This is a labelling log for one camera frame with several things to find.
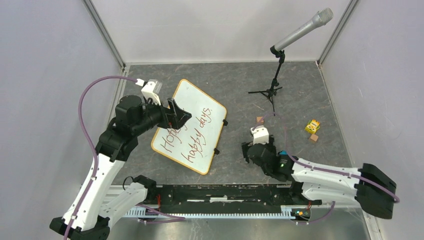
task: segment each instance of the wooden cube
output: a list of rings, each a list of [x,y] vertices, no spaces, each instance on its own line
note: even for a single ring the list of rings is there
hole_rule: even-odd
[[[261,118],[262,118],[261,116],[257,116],[256,122],[259,123],[259,121],[260,121],[261,124],[264,124],[264,120],[262,119],[262,121],[261,121]]]
[[[309,141],[311,142],[311,143],[316,143],[317,141],[318,141],[318,136],[317,135],[315,135],[315,134],[311,134],[310,135],[310,138],[309,138]]]

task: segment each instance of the white wall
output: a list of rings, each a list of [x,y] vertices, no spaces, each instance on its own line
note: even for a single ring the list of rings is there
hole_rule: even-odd
[[[270,47],[331,8],[334,19],[286,48],[317,60],[349,0],[93,0],[127,63],[275,60]]]
[[[2,1],[0,7],[0,239],[61,239],[49,229],[91,164],[78,100],[119,67],[82,1]],[[89,92],[83,116],[97,141],[116,82]]]
[[[348,150],[397,183],[386,240],[424,235],[424,2],[360,1],[323,63]]]

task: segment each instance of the microphone head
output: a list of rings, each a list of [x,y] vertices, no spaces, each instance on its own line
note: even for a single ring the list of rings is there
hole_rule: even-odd
[[[316,25],[316,27],[321,27],[326,25],[330,20],[333,19],[333,12],[330,8],[325,8],[315,14],[313,16],[312,21]]]

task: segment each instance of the yellow toy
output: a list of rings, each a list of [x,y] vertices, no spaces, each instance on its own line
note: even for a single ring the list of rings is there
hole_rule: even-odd
[[[309,121],[305,127],[305,131],[310,134],[315,134],[318,129],[320,129],[320,122],[315,119]]]

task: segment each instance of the robotic arm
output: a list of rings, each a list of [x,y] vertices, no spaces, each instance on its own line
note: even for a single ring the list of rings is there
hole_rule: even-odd
[[[289,156],[285,151],[277,154],[274,138],[264,126],[251,128],[250,133],[253,141],[242,144],[246,161],[251,160],[272,178],[291,181],[293,199],[359,204],[373,216],[392,218],[396,183],[376,166],[336,167]]]
[[[124,96],[115,108],[114,117],[100,137],[95,147],[98,153],[98,168],[94,179],[94,161],[75,201],[63,217],[54,218],[50,228],[65,235],[71,222],[68,237],[72,240],[107,239],[110,229],[133,206],[149,196],[149,190],[156,182],[144,177],[136,177],[133,183],[119,196],[102,206],[103,199],[113,179],[124,166],[131,151],[138,145],[137,137],[155,126],[164,129],[180,129],[192,115],[180,109],[173,98],[168,98],[169,108],[164,107],[158,97],[161,83],[157,80],[144,82],[142,87],[144,102],[136,95]],[[77,215],[73,215],[77,203],[89,182],[93,180]]]

